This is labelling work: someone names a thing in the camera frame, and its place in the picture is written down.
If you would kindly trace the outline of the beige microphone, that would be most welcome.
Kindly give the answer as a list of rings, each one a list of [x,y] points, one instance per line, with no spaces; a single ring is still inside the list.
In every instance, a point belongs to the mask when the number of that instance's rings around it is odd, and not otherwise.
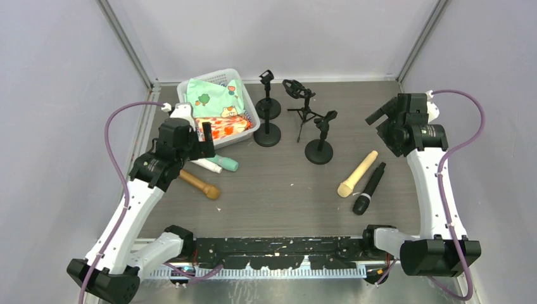
[[[358,181],[363,177],[366,171],[371,167],[378,157],[378,152],[376,150],[371,151],[357,166],[356,169],[349,175],[349,177],[344,180],[337,189],[338,196],[342,198],[348,197],[354,190]]]

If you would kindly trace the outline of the black microphone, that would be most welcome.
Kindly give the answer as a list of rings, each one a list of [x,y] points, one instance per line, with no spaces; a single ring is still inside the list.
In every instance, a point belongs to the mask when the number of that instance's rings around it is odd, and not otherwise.
[[[384,175],[385,168],[386,168],[386,163],[381,162],[379,166],[373,171],[365,188],[363,189],[363,191],[360,193],[360,195],[354,202],[354,205],[352,208],[352,211],[354,214],[363,215],[367,211],[370,205],[372,196]]]

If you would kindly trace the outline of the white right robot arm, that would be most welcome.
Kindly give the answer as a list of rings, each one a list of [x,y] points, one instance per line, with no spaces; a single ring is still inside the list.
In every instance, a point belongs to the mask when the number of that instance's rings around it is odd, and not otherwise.
[[[388,149],[406,158],[417,191],[420,232],[411,236],[392,225],[368,225],[363,232],[369,258],[391,255],[408,276],[456,277],[481,256],[479,241],[467,236],[453,197],[448,162],[451,150],[430,93],[399,93],[366,118]]]

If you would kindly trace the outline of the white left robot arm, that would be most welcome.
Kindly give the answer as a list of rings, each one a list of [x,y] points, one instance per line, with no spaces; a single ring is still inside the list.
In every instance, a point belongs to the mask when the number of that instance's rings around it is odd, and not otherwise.
[[[109,303],[130,303],[140,283],[160,265],[176,257],[191,257],[193,233],[168,226],[136,254],[131,252],[148,215],[186,162],[215,156],[211,124],[202,124],[204,139],[183,118],[168,118],[160,125],[152,150],[139,156],[118,208],[85,258],[68,264],[68,275],[86,293]]]

